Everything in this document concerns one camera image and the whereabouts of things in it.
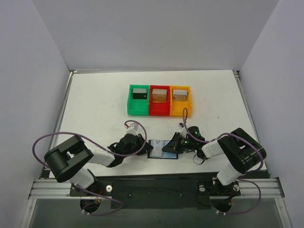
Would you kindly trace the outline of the white VIP card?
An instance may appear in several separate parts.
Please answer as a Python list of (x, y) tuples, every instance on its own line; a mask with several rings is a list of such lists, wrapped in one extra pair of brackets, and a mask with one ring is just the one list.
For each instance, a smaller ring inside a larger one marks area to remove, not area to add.
[(152, 140), (151, 145), (153, 146), (153, 150), (150, 152), (151, 158), (162, 158), (162, 148), (164, 147), (163, 140)]

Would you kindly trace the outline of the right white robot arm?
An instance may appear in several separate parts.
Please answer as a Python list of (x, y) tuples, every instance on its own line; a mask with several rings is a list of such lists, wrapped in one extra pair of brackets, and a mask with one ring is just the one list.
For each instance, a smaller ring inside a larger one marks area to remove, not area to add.
[(223, 186), (251, 172), (256, 165), (261, 169), (266, 158), (265, 149), (242, 128), (223, 133), (207, 142), (197, 126), (182, 127), (162, 150), (175, 154), (195, 152), (203, 161), (224, 154), (228, 164), (216, 175), (216, 180)]

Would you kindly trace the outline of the black leather card holder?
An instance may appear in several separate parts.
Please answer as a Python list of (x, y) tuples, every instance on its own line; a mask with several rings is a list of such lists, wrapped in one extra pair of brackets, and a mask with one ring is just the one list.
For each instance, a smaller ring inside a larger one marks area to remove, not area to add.
[(162, 148), (166, 146), (170, 141), (169, 140), (149, 140), (149, 144), (153, 149), (148, 152), (148, 159), (169, 159), (177, 160), (178, 155), (173, 152), (163, 151)]

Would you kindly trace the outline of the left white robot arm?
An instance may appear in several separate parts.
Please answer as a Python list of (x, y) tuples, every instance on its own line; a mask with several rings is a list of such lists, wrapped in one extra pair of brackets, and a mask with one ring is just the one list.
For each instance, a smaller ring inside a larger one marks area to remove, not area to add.
[(96, 189), (101, 184), (90, 170), (84, 168), (87, 163), (113, 168), (131, 154), (139, 156), (152, 150), (153, 146), (141, 134), (127, 133), (105, 151), (75, 135), (48, 151), (44, 159), (59, 183), (70, 181), (84, 189)]

